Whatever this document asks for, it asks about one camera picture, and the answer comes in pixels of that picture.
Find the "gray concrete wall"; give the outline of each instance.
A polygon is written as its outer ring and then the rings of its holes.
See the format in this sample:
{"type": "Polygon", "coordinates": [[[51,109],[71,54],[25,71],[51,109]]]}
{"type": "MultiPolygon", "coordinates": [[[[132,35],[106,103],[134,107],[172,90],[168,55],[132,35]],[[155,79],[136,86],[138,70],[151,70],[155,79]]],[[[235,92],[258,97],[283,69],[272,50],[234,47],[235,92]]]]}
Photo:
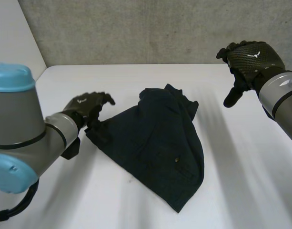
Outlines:
{"type": "Polygon", "coordinates": [[[47,66],[219,63],[266,41],[292,70],[292,0],[19,0],[47,66]]]}

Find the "white table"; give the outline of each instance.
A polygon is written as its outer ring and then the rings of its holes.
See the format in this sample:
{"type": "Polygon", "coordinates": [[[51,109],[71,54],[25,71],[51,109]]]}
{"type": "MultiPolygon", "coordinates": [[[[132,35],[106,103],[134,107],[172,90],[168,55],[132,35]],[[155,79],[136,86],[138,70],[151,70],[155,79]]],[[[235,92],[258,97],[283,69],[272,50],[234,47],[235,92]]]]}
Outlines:
{"type": "MultiPolygon", "coordinates": [[[[0,229],[292,229],[292,142],[255,92],[223,107],[233,84],[226,65],[54,66],[37,89],[44,116],[76,95],[108,92],[116,105],[104,106],[105,120],[136,105],[144,88],[167,83],[200,104],[193,123],[205,178],[179,214],[81,131],[79,155],[59,158],[40,178],[31,205],[0,229]]],[[[0,192],[0,210],[23,196],[0,192]]]]}

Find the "logo on robotic hand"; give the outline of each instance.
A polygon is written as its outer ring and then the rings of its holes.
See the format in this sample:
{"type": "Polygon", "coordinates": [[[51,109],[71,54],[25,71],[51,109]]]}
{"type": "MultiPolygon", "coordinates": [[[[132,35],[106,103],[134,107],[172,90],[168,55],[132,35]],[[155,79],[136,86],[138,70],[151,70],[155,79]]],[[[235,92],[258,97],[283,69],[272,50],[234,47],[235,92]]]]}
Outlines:
{"type": "Polygon", "coordinates": [[[83,102],[85,102],[85,101],[87,101],[87,99],[82,99],[82,100],[77,99],[77,102],[78,102],[79,104],[81,104],[81,103],[83,103],[83,102]]]}
{"type": "Polygon", "coordinates": [[[258,52],[258,54],[255,54],[255,55],[247,55],[247,56],[250,56],[250,57],[256,57],[256,58],[258,58],[258,57],[259,57],[259,55],[260,55],[260,51],[258,52]]]}

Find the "black cable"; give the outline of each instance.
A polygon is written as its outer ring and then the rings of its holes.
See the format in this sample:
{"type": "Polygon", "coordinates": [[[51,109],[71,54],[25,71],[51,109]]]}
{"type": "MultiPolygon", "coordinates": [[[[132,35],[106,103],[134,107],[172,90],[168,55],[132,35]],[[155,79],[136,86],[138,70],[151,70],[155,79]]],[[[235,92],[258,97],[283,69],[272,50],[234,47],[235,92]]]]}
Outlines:
{"type": "Polygon", "coordinates": [[[17,206],[15,206],[14,208],[10,210],[7,209],[7,210],[0,211],[0,222],[6,221],[10,217],[16,216],[20,214],[22,211],[24,211],[28,207],[28,205],[31,203],[33,197],[35,196],[38,190],[38,186],[39,186],[39,180],[35,184],[30,186],[25,197],[23,198],[23,200],[21,200],[21,202],[17,206]]]}

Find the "white wall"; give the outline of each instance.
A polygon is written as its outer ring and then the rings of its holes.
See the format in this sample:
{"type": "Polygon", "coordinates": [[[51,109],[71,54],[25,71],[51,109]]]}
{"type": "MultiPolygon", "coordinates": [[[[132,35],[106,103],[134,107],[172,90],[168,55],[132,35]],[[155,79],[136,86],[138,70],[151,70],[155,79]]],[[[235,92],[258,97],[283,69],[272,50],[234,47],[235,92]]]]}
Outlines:
{"type": "Polygon", "coordinates": [[[0,0],[0,62],[28,66],[35,80],[46,69],[17,0],[0,0]]]}

